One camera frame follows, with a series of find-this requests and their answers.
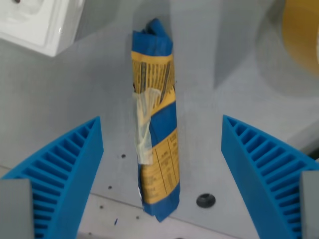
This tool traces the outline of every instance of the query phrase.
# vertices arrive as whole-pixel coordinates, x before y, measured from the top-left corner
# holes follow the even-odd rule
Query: white plastic box
[[[0,1],[0,38],[48,56],[74,42],[85,0]]]

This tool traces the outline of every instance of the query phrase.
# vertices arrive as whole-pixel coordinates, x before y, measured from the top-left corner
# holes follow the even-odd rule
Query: ribbed blue wedge
[[[301,239],[299,178],[318,164],[280,140],[228,116],[221,151],[260,239]]]
[[[27,178],[36,239],[74,239],[103,154],[100,118],[75,128],[2,179]]]

